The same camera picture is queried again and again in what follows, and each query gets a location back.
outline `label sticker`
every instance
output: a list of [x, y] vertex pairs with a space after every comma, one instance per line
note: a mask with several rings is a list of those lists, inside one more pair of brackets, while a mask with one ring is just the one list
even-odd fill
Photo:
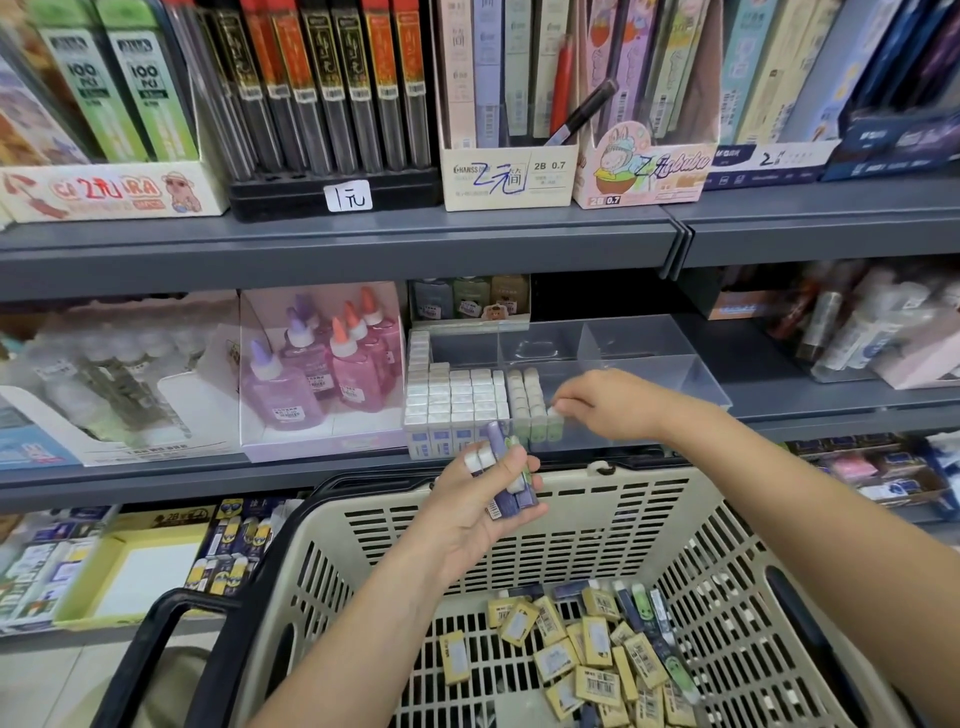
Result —
[[359, 387], [349, 387], [345, 384], [341, 384], [340, 392], [343, 394], [345, 400], [355, 401], [357, 403], [367, 401], [367, 398], [363, 394], [363, 390]]
[[457, 310], [465, 316], [469, 316], [471, 319], [478, 319], [480, 318], [480, 314], [483, 313], [483, 308], [481, 308], [480, 304], [476, 301], [460, 301]]
[[361, 209], [373, 209], [373, 196], [370, 183], [366, 180], [352, 180], [340, 184], [328, 184], [324, 187], [326, 208], [330, 212], [353, 212]]
[[325, 392], [333, 389], [333, 375], [309, 375], [307, 381], [314, 392]]
[[274, 407], [274, 417], [282, 423], [301, 423], [306, 419], [306, 413], [299, 405], [296, 407]]

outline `cartoon rabbit illustration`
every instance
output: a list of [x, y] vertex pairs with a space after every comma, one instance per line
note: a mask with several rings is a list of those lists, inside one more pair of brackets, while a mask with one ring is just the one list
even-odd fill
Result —
[[604, 194], [623, 194], [653, 170], [652, 157], [639, 154], [650, 148], [649, 136], [640, 128], [640, 141], [627, 127], [614, 127], [607, 136], [607, 147], [600, 157], [600, 167], [593, 173], [597, 189]]

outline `red pen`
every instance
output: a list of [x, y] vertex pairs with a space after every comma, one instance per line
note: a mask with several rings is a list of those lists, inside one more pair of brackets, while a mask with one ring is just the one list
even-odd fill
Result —
[[550, 134], [553, 135], [566, 120], [570, 102], [570, 83], [573, 75], [573, 36], [564, 38], [557, 55], [557, 77], [553, 82], [553, 107], [550, 109]]

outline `beige plastic basket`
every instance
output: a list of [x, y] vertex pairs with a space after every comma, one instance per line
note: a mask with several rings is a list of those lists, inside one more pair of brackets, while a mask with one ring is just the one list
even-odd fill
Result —
[[[765, 577], [780, 567], [694, 468], [628, 471], [594, 463], [547, 473], [544, 518], [496, 544], [450, 588], [428, 631], [393, 724], [401, 728], [555, 726], [532, 655], [502, 643], [486, 624], [496, 590], [535, 582], [615, 577], [656, 584], [666, 595], [704, 700], [702, 727], [853, 728]], [[262, 705], [281, 635], [293, 625], [290, 668], [336, 619], [373, 566], [417, 515], [426, 489], [334, 500], [300, 524], [248, 660], [231, 725]], [[900, 700], [866, 659], [803, 596], [862, 700], [866, 725], [910, 726]], [[576, 619], [575, 600], [559, 605]], [[467, 634], [472, 680], [444, 685], [437, 638]]]

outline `handwritten price tag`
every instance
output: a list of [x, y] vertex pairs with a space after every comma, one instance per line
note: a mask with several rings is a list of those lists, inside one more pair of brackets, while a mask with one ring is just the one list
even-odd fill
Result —
[[328, 184], [324, 187], [324, 196], [330, 212], [373, 209], [373, 195], [370, 193], [370, 183], [366, 180]]

